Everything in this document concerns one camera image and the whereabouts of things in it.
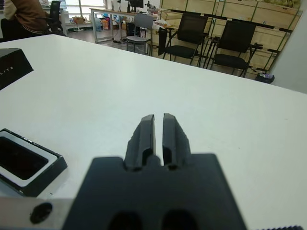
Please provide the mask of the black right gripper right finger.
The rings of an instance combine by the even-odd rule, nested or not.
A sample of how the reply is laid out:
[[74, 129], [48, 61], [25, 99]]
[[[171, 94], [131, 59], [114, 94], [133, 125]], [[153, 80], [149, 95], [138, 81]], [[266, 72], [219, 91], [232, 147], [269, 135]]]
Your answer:
[[163, 161], [169, 168], [181, 168], [189, 163], [189, 139], [176, 117], [165, 113], [163, 117]]

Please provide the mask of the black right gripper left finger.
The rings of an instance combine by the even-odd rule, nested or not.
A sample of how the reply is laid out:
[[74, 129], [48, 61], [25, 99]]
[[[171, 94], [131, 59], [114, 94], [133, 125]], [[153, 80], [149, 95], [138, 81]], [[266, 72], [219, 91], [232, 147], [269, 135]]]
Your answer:
[[128, 141], [124, 159], [127, 169], [141, 169], [155, 155], [154, 115], [143, 117]]

